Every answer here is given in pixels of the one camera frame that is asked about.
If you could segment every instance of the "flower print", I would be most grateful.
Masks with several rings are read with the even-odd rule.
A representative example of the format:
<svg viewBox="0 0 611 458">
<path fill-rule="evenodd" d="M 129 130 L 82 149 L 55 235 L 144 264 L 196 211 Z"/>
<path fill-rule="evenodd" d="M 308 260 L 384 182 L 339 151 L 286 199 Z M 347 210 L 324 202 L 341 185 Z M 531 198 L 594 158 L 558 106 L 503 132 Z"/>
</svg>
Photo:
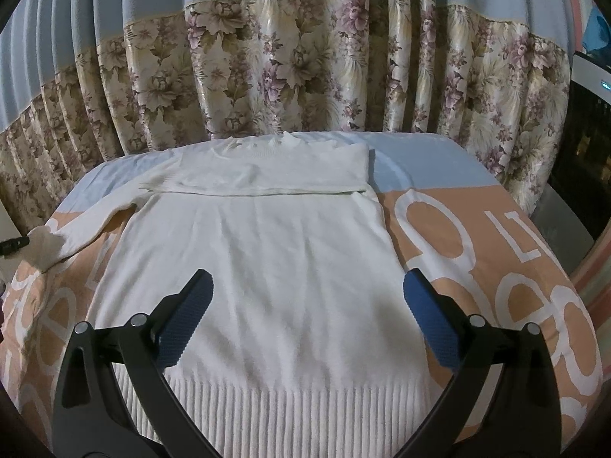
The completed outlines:
<svg viewBox="0 0 611 458">
<path fill-rule="evenodd" d="M 97 97 L 95 97 L 91 91 L 82 90 L 82 100 L 85 103 L 85 110 L 87 111 L 91 123 L 103 121 L 102 111 L 99 108 L 91 107 L 96 99 Z"/>
<path fill-rule="evenodd" d="M 478 97 L 483 89 L 482 59 L 475 57 L 467 74 L 467 96 Z"/>
<path fill-rule="evenodd" d="M 123 102 L 122 97 L 112 97 L 110 102 L 110 107 L 112 111 L 117 111 L 120 108 L 125 108 L 125 103 Z"/>
<path fill-rule="evenodd" d="M 500 107 L 498 105 L 491 105 L 489 111 L 492 113 L 492 116 L 490 117 L 492 123 L 495 126 L 501 125 L 503 122 L 503 113 L 500 111 Z"/>
<path fill-rule="evenodd" d="M 263 41 L 263 53 L 265 55 L 273 55 L 280 48 L 282 48 L 282 43 L 280 42 L 280 39 L 276 37 L 276 31 L 274 31 L 271 36 L 261 36 L 261 40 Z"/>
<path fill-rule="evenodd" d="M 354 120 L 362 111 L 359 108 L 359 101 L 355 98 L 344 106 L 343 116 Z"/>
<path fill-rule="evenodd" d="M 389 34 L 389 0 L 369 0 L 369 35 L 387 39 Z"/>
<path fill-rule="evenodd" d="M 462 99 L 464 93 L 458 89 L 463 81 L 458 72 L 451 73 L 445 78 L 444 108 L 446 113 L 454 110 L 457 103 Z"/>
<path fill-rule="evenodd" d="M 363 32 L 369 21 L 369 0 L 347 0 L 337 11 L 337 20 L 348 34 Z"/>
<path fill-rule="evenodd" d="M 332 92 L 331 96 L 336 101 L 343 102 L 343 86 L 341 85 L 341 81 L 338 81 L 337 79 L 338 78 L 334 77 L 333 75 L 329 79 L 329 88 Z"/>
<path fill-rule="evenodd" d="M 471 45 L 471 14 L 464 6 L 456 5 L 452 9 L 446 9 L 449 15 L 444 19 L 447 26 L 443 26 L 444 42 L 450 42 L 453 48 L 464 49 Z"/>
<path fill-rule="evenodd" d="M 318 50 L 311 39 L 303 37 L 295 47 L 283 46 L 276 54 L 280 65 L 278 78 L 293 88 L 316 77 L 321 70 Z"/>
<path fill-rule="evenodd" d="M 482 163 L 491 174 L 497 176 L 505 170 L 508 161 L 509 155 L 505 153 L 505 150 L 501 146 L 494 146 Z"/>
<path fill-rule="evenodd" d="M 551 67 L 555 62 L 554 51 L 548 42 L 536 39 L 533 47 L 533 67 L 543 70 Z"/>
<path fill-rule="evenodd" d="M 545 124 L 545 127 L 543 127 L 543 133 L 551 138 L 552 136 L 554 136 L 556 133 L 558 132 L 558 127 L 554 126 L 553 124 Z"/>
<path fill-rule="evenodd" d="M 545 92 L 538 90 L 529 94 L 526 99 L 526 112 L 529 119 L 540 120 L 548 104 L 549 98 L 545 97 Z"/>
<path fill-rule="evenodd" d="M 172 44 L 184 42 L 184 15 L 178 14 L 161 19 L 155 19 L 158 36 L 162 36 L 162 41 Z"/>
<path fill-rule="evenodd" d="M 523 69 L 529 64 L 529 36 L 528 33 L 519 35 L 509 44 L 505 54 L 509 57 L 509 62 L 518 69 Z"/>
<path fill-rule="evenodd" d="M 221 36 L 218 36 L 207 53 L 198 53 L 194 61 L 196 77 L 210 90 L 226 90 L 231 74 L 228 58 L 222 49 Z"/>
<path fill-rule="evenodd" d="M 137 91 L 137 84 L 138 80 L 140 79 L 140 76 L 136 72 L 136 69 L 134 69 L 133 67 L 129 67 L 127 73 L 129 75 L 129 84 L 131 85 L 131 89 L 133 91 Z"/>
<path fill-rule="evenodd" d="M 74 64 L 66 67 L 63 71 L 56 74 L 56 82 L 60 88 L 67 86 L 78 85 L 78 73 Z"/>
<path fill-rule="evenodd" d="M 127 56 L 123 38 L 106 39 L 106 41 L 102 41 L 102 43 L 100 43 L 99 53 L 100 63 L 108 70 L 115 67 L 121 68 L 127 66 Z"/>
<path fill-rule="evenodd" d="M 296 19 L 298 29 L 301 32 L 311 32 L 321 23 L 320 17 L 324 12 L 325 7 L 322 0 L 300 0 Z"/>
<path fill-rule="evenodd" d="M 469 146 L 477 148 L 477 151 L 484 154 L 493 146 L 500 146 L 496 139 L 498 129 L 487 114 L 466 110 L 463 114 L 463 122 L 468 129 L 463 129 L 459 133 L 462 142 L 468 142 Z"/>
<path fill-rule="evenodd" d="M 532 135 L 531 131 L 522 131 L 516 141 L 517 156 L 525 156 L 531 151 L 534 145 L 535 136 Z"/>
<path fill-rule="evenodd" d="M 277 77 L 279 65 L 267 61 L 263 67 L 262 81 L 259 83 L 259 91 L 265 96 L 267 102 L 275 102 L 280 97 L 280 91 L 286 85 L 284 79 Z"/>
<path fill-rule="evenodd" d="M 386 77 L 386 83 L 389 90 L 396 90 L 401 87 L 401 81 L 399 80 L 399 66 L 393 60 L 389 60 L 388 75 Z"/>
<path fill-rule="evenodd" d="M 280 114 L 280 123 L 277 127 L 278 132 L 288 131 L 297 132 L 302 129 L 302 108 L 297 101 L 297 95 L 293 95 L 290 103 L 285 104 Z"/>
<path fill-rule="evenodd" d="M 65 127 L 65 125 L 63 123 L 63 113 L 61 108 L 59 108 L 59 104 L 57 104 L 57 108 L 50 108 L 49 114 L 49 125 L 51 129 L 53 129 L 56 135 L 61 137 L 61 128 Z"/>
<path fill-rule="evenodd" d="M 286 15 L 295 15 L 301 0 L 280 0 L 280 9 Z"/>
<path fill-rule="evenodd" d="M 497 42 L 497 35 L 493 29 L 493 22 L 484 18 L 479 18 L 478 20 L 479 22 L 476 24 L 478 41 L 485 45 L 484 49 L 492 47 Z"/>
<path fill-rule="evenodd" d="M 129 44 L 139 49 L 152 46 L 157 35 L 158 30 L 154 19 L 134 22 L 126 29 Z"/>
<path fill-rule="evenodd" d="M 450 58 L 448 64 L 459 69 L 463 65 L 467 64 L 467 57 L 465 56 L 462 48 L 452 48 L 450 50 Z"/>
<path fill-rule="evenodd" d="M 252 110 L 246 98 L 235 102 L 229 116 L 225 119 L 223 137 L 243 137 L 254 134 Z"/>
<path fill-rule="evenodd" d="M 251 87 L 249 81 L 252 80 L 251 62 L 246 60 L 246 50 L 242 50 L 230 57 L 229 70 L 230 78 L 235 90 L 241 91 L 238 97 L 246 94 Z"/>
<path fill-rule="evenodd" d="M 399 46 L 399 41 L 396 38 L 396 35 L 392 35 L 388 37 L 388 54 L 394 55 L 402 48 Z"/>
<path fill-rule="evenodd" d="M 196 16 L 196 27 L 205 27 L 210 34 L 233 34 L 236 29 L 244 27 L 242 7 L 235 1 L 204 2 L 194 6 L 199 13 Z"/>
<path fill-rule="evenodd" d="M 414 122 L 420 124 L 428 119 L 428 110 L 423 105 L 416 105 L 414 107 Z"/>
<path fill-rule="evenodd" d="M 192 50 L 199 46 L 199 40 L 206 32 L 206 28 L 197 25 L 198 13 L 191 12 L 187 16 L 187 39 L 189 39 L 189 46 Z"/>
<path fill-rule="evenodd" d="M 160 69 L 144 81 L 137 92 L 138 104 L 155 111 L 160 106 L 170 106 L 181 93 L 182 84 L 174 68 Z"/>
<path fill-rule="evenodd" d="M 513 139 L 513 136 L 511 135 L 511 131 L 509 129 L 507 129 L 506 127 L 502 127 L 497 133 L 496 139 L 499 140 L 501 143 L 506 143 L 508 141 L 511 141 Z"/>
<path fill-rule="evenodd" d="M 341 130 L 344 132 L 362 131 L 361 127 L 354 122 L 346 122 L 341 125 Z"/>
<path fill-rule="evenodd" d="M 420 39 L 427 44 L 435 42 L 436 30 L 435 30 L 435 7 L 432 4 L 426 5 L 422 15 L 422 33 Z"/>
</svg>

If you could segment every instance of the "fabric pattern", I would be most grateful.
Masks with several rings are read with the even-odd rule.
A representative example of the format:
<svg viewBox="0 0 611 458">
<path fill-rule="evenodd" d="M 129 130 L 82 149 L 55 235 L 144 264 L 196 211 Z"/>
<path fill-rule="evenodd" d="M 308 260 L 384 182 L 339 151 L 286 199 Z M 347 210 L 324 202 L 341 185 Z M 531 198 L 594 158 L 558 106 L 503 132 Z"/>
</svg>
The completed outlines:
<svg viewBox="0 0 611 458">
<path fill-rule="evenodd" d="M 611 377 L 611 223 L 571 275 L 596 329 L 603 375 Z"/>
<path fill-rule="evenodd" d="M 540 324 L 558 383 L 563 443 L 569 442 L 600 392 L 600 353 L 584 304 L 527 215 L 499 185 L 412 188 L 388 191 L 378 198 L 402 265 L 420 268 L 437 291 L 454 298 L 465 313 L 484 315 L 495 326 L 520 329 L 527 322 Z M 49 225 L 56 229 L 77 216 L 57 212 Z M 8 289 L 0 377 L 28 425 L 45 442 L 50 438 L 63 348 L 74 325 L 85 318 L 130 216 L 130 211 L 115 215 L 93 243 L 47 273 L 23 262 Z M 435 399 L 451 374 L 430 351 L 428 368 Z M 207 391 L 182 381 L 170 385 L 182 396 Z M 138 430 L 152 439 L 152 426 L 124 371 L 120 386 Z M 230 448 L 233 424 L 223 427 L 217 400 L 206 400 L 196 408 L 194 397 L 186 399 L 187 412 L 204 432 L 210 430 L 208 438 L 216 449 L 233 450 L 225 456 L 241 456 L 241 450 Z M 472 435 L 481 422 L 483 411 L 474 413 L 462 438 Z M 310 449 L 309 445 L 297 449 Z"/>
<path fill-rule="evenodd" d="M 462 5 L 200 1 L 127 24 L 45 84 L 26 112 L 43 104 L 51 137 L 26 135 L 21 119 L 0 134 L 0 198 L 26 232 L 84 173 L 123 154 L 281 131 L 438 132 L 530 213 L 568 84 L 559 45 Z"/>
</svg>

